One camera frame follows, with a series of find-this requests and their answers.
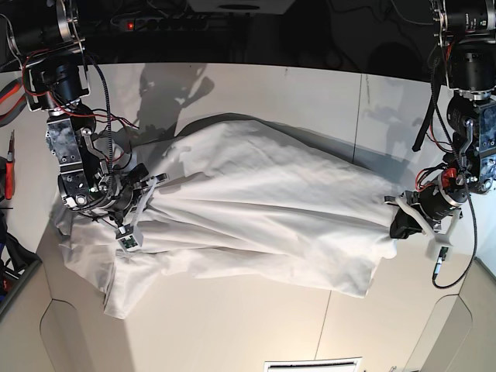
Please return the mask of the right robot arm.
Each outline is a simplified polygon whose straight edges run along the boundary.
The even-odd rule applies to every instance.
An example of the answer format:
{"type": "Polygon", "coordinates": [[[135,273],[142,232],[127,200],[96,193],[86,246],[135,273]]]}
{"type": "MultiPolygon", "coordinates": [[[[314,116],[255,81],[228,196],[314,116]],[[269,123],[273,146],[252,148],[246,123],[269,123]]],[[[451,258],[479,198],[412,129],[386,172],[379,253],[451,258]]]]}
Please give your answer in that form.
{"type": "Polygon", "coordinates": [[[112,123],[125,124],[109,107],[87,107],[88,65],[74,1],[3,1],[1,17],[9,49],[19,62],[20,82],[32,111],[45,111],[46,141],[59,164],[64,205],[92,220],[110,219],[116,235],[139,231],[138,220],[166,174],[151,177],[144,164],[115,164],[112,123]]]}

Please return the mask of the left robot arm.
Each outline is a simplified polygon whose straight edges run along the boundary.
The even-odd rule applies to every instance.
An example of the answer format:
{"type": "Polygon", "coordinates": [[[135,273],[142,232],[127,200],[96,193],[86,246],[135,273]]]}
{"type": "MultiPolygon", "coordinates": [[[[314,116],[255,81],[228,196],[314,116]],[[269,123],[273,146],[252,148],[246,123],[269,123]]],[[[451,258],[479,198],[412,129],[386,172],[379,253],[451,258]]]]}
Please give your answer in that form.
{"type": "Polygon", "coordinates": [[[446,134],[443,161],[421,170],[403,197],[439,230],[472,194],[495,182],[495,3],[433,1],[437,44],[429,58],[431,98],[412,146],[420,151],[438,119],[446,134]]]}

